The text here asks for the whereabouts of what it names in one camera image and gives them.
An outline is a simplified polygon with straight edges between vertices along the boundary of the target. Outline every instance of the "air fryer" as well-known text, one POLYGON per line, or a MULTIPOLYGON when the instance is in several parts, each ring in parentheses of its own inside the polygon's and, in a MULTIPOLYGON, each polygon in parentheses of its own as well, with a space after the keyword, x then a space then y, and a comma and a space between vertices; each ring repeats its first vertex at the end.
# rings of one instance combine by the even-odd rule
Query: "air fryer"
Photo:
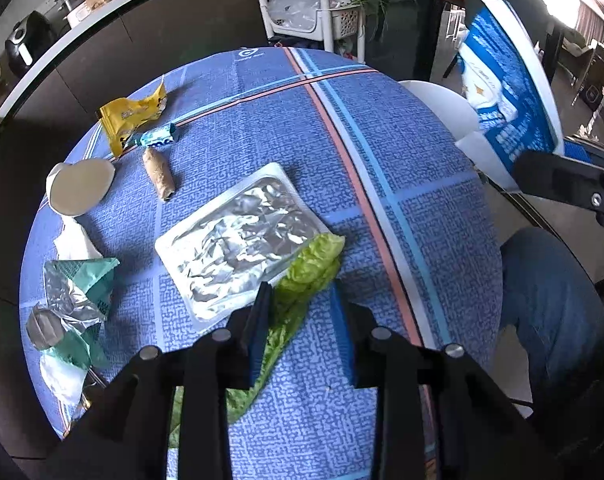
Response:
POLYGON ((16 76, 22 77, 56 39, 47 19, 33 11, 15 24, 13 32, 4 42, 9 68, 16 76))

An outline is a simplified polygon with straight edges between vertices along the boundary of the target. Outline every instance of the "leg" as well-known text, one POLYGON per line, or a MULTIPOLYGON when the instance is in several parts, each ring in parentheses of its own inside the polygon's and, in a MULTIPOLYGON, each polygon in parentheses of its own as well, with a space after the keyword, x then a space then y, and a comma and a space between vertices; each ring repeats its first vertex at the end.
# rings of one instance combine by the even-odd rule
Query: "leg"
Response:
POLYGON ((502 247, 501 325, 512 324, 529 360, 536 407, 569 400, 604 368, 604 306, 588 275, 539 228, 502 247))

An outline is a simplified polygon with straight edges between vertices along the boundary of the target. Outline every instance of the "black cabinet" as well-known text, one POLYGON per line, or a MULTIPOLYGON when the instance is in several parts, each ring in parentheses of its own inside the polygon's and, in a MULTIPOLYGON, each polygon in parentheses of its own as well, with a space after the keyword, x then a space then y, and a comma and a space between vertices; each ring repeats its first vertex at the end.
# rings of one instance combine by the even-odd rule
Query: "black cabinet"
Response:
POLYGON ((18 303, 22 253, 48 171, 94 122, 53 70, 0 127, 0 298, 18 303))
POLYGON ((258 0, 149 0, 122 22, 153 77, 217 52, 267 44, 258 0))
POLYGON ((116 18, 60 62, 58 72, 82 108, 95 117, 103 104, 129 95, 155 77, 143 57, 116 18))

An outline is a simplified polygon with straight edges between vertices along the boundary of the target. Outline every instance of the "blue candy wrapper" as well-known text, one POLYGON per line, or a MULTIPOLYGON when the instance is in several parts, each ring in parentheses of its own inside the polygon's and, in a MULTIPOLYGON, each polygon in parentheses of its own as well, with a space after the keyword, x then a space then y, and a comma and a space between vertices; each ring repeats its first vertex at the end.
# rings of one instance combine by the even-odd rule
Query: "blue candy wrapper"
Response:
POLYGON ((127 146, 144 146, 145 148, 157 148, 172 144, 178 140, 175 133, 175 124, 168 123, 152 128, 146 132, 136 132, 127 141, 127 146))
POLYGON ((564 154, 562 126, 544 69, 526 29, 503 0, 482 0, 459 49, 468 102, 478 132, 457 146, 488 177, 518 191, 510 172, 524 150, 564 154))

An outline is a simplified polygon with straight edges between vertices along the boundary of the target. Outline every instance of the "white countertop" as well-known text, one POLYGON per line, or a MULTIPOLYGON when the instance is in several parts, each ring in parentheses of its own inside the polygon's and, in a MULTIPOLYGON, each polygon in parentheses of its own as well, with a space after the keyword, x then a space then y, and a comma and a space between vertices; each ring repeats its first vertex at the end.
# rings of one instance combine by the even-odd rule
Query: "white countertop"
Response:
POLYGON ((40 73, 52 62, 54 62, 69 44, 73 43, 73 41, 87 33, 87 31, 89 31, 94 25, 103 21, 113 12, 116 12, 120 7, 127 5, 131 1, 133 0, 111 0, 109 3, 105 4, 99 9, 94 10, 75 28, 72 28, 69 32, 57 40, 53 46, 45 52, 44 56, 40 57, 33 64, 33 66, 24 75, 24 77, 20 79, 18 84, 2 103, 0 106, 0 123, 11 112, 13 112, 13 107, 15 107, 16 103, 19 101, 21 95, 27 91, 29 86, 31 86, 31 84, 38 78, 40 73))

